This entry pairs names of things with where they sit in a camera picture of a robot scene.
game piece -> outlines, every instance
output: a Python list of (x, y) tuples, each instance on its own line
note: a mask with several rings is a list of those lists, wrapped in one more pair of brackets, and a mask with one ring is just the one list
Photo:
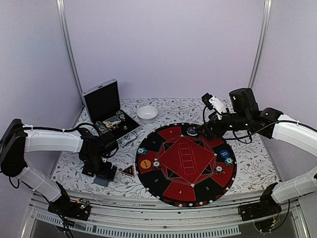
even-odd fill
[(111, 118), (108, 118), (107, 120), (104, 120), (103, 123), (108, 129), (113, 127), (116, 128), (117, 125), (121, 123), (121, 120), (118, 117), (113, 116)]
[(137, 151), (137, 154), (138, 154), (138, 155), (146, 155), (147, 152), (148, 152), (148, 151), (147, 151), (145, 148), (139, 147), (139, 148), (138, 148), (138, 151)]
[(225, 164), (226, 166), (232, 166), (232, 165), (233, 165), (233, 160), (232, 160), (230, 157), (228, 157), (228, 158), (226, 158), (226, 159), (224, 160), (224, 164)]
[(117, 111), (115, 114), (116, 114), (116, 116), (119, 117), (121, 120), (125, 121), (125, 115), (124, 115), (124, 113), (123, 113), (121, 110)]
[(105, 134), (109, 132), (109, 130), (105, 127), (105, 125), (101, 121), (97, 121), (95, 126), (98, 128), (101, 134)]
[(134, 166), (130, 165), (129, 167), (127, 167), (126, 169), (123, 169), (121, 171), (122, 173), (129, 175), (129, 176), (133, 176), (134, 177)]

case lid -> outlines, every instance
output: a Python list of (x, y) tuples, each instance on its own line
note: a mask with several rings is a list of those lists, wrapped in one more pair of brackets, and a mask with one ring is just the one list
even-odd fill
[(114, 78), (83, 93), (92, 123), (103, 121), (120, 110), (118, 82)]

ladder symbol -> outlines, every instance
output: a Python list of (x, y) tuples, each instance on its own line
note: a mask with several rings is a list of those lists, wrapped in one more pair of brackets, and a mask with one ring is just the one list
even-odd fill
[(178, 149), (180, 152), (181, 162), (184, 169), (185, 175), (194, 175), (195, 174), (195, 167), (193, 162), (193, 156), (191, 150), (189, 148), (188, 143), (179, 143)]

blue token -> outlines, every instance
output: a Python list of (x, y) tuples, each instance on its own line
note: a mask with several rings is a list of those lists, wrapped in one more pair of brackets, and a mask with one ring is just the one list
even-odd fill
[(220, 151), (220, 156), (223, 157), (223, 158), (228, 158), (230, 156), (230, 154), (226, 150), (221, 150)]

table surface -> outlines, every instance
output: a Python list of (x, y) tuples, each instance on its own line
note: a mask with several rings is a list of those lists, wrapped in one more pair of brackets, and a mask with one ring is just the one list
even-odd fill
[[(232, 111), (230, 101), (223, 101)], [(136, 111), (142, 106), (158, 108), (158, 117), (153, 123), (141, 123)], [(141, 125), (137, 132), (138, 139), (131, 144), (120, 147), (116, 155), (108, 161), (118, 167), (115, 179), (107, 187), (94, 183), (94, 178), (81, 174), (83, 162), (78, 154), (62, 152), (53, 171), (52, 179), (58, 181), (65, 189), (105, 196), (156, 199), (141, 184), (137, 175), (131, 177), (121, 170), (134, 165), (138, 145), (155, 129), (178, 122), (201, 124), (204, 104), (201, 99), (124, 99), (121, 109)], [(86, 109), (83, 110), (77, 124), (90, 122)], [(228, 132), (224, 137), (232, 137)], [(224, 195), (235, 195), (264, 190), (269, 184), (278, 181), (278, 175), (260, 136), (253, 136), (253, 142), (243, 144), (237, 140), (229, 140), (237, 160), (237, 175), (230, 190)]]

